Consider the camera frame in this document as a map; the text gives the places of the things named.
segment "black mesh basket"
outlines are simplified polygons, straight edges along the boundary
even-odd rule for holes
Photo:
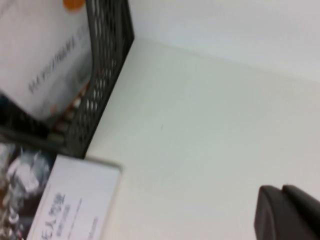
[[[83,158],[134,40],[128,0],[86,0],[93,70],[80,104],[47,129],[13,104],[1,110],[0,141]]]

